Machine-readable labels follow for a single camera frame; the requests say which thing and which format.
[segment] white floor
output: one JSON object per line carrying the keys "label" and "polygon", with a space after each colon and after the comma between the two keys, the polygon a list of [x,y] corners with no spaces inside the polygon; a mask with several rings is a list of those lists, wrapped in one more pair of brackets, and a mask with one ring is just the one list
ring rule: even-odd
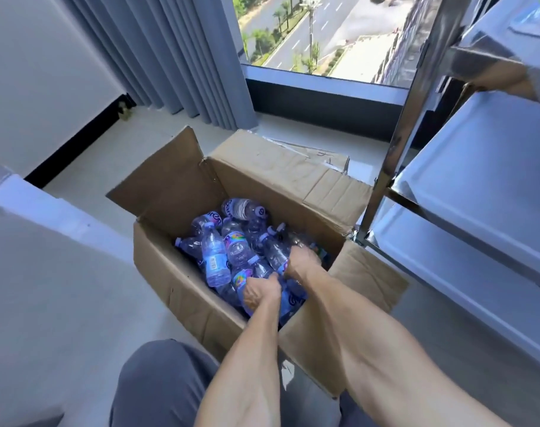
{"label": "white floor", "polygon": [[[231,132],[191,120],[185,114],[135,108],[59,174],[46,192],[62,197],[121,234],[131,237],[134,217],[105,194],[146,157],[191,125],[208,154]],[[256,132],[282,141],[349,155],[372,184],[388,144],[350,134],[260,115]],[[412,283],[394,310],[430,356],[454,381],[514,426],[540,426],[540,368],[440,294]],[[303,375],[282,400],[283,425],[332,426],[336,403]]]}

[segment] forearm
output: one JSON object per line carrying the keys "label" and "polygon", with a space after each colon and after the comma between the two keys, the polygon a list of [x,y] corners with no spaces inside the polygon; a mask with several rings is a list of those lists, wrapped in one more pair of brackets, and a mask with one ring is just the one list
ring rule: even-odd
{"label": "forearm", "polygon": [[302,276],[347,388],[385,427],[506,425],[458,388],[393,317],[319,266]]}
{"label": "forearm", "polygon": [[256,309],[209,385],[195,426],[236,427],[252,418],[280,425],[279,308],[279,299],[267,299]]}

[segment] window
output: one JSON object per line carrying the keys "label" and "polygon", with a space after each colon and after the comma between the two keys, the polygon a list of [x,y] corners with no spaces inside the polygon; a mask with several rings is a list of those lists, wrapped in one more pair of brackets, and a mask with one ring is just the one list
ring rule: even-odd
{"label": "window", "polygon": [[408,88],[439,0],[232,0],[245,64]]}

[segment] curtain fold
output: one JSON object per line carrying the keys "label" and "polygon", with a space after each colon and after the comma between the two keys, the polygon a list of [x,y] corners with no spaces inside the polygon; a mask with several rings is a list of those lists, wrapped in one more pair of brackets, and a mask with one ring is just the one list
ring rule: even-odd
{"label": "curtain fold", "polygon": [[256,126],[221,0],[63,1],[138,105]]}

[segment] gray pants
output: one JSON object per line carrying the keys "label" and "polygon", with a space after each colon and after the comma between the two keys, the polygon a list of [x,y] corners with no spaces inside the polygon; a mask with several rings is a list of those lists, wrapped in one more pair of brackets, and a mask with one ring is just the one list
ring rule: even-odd
{"label": "gray pants", "polygon": [[[193,427],[217,368],[205,353],[176,340],[144,344],[122,367],[110,427]],[[340,427],[375,426],[346,392],[339,405]]]}

